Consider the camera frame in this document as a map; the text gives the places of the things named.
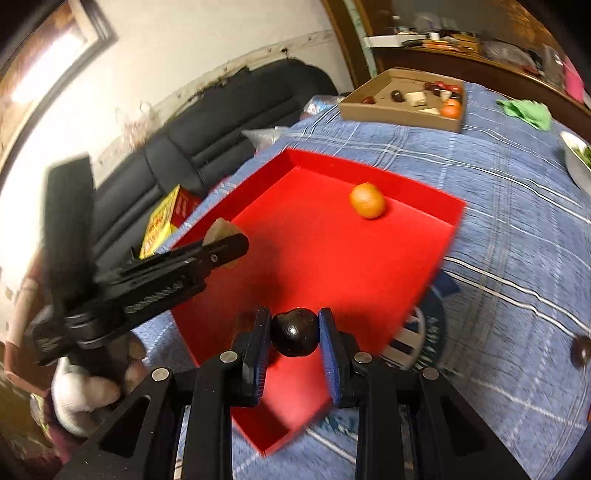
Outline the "left hand white glove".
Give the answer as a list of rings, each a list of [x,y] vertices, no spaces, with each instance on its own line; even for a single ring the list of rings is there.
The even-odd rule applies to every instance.
[[[59,424],[70,434],[88,438],[100,425],[95,410],[101,410],[119,399],[121,393],[131,393],[145,378],[147,371],[142,360],[146,355],[141,340],[127,334],[128,366],[122,384],[90,376],[82,367],[74,366],[62,357],[52,379],[51,396]]]

